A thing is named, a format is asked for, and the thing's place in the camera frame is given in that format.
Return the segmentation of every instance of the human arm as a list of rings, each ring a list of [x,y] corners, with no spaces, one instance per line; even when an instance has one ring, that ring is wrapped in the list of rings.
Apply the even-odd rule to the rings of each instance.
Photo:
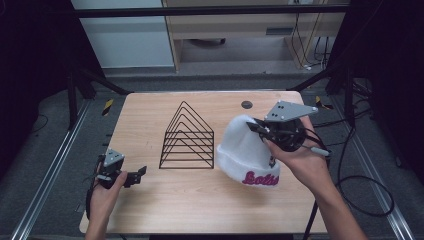
[[[302,123],[312,130],[307,118],[302,118]],[[322,156],[305,147],[295,152],[284,152],[271,141],[265,142],[271,154],[287,165],[294,176],[312,192],[332,239],[367,239],[334,186]],[[304,145],[319,147],[310,140],[306,140]]]
[[[95,182],[96,187],[93,190],[90,201],[90,221],[85,233],[86,240],[105,239],[109,216],[118,199],[119,190],[127,179],[127,175],[127,172],[121,172],[110,189],[106,189]]]

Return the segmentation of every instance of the light wood tabletop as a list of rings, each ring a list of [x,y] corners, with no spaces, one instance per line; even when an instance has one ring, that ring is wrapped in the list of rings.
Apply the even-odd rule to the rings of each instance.
[[[141,183],[122,188],[109,233],[302,233],[314,198],[281,164],[273,188],[242,185],[214,169],[159,169],[165,131],[185,101],[213,129],[215,153],[227,124],[240,114],[263,119],[278,100],[301,103],[298,92],[158,92],[127,96],[109,147],[125,155],[122,170],[147,166]],[[245,109],[243,101],[253,106]],[[84,215],[80,230],[85,232]],[[326,229],[318,212],[313,233]]]

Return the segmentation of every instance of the black wire rack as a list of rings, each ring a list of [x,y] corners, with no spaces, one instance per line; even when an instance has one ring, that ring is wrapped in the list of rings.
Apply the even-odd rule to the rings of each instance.
[[[159,169],[213,168],[214,132],[183,101],[166,129]]]

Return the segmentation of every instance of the white beanie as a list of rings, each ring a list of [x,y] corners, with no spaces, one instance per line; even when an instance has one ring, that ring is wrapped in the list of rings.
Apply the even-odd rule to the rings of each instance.
[[[271,152],[259,134],[247,122],[256,123],[247,115],[235,117],[228,124],[217,148],[216,163],[229,177],[245,185],[273,187],[280,176],[280,164],[271,167]]]

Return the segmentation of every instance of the white wall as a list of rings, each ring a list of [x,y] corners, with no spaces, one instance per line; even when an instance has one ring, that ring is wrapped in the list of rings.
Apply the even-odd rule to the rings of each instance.
[[[160,0],[72,0],[75,9],[162,7]],[[102,68],[173,67],[164,17],[81,18]]]

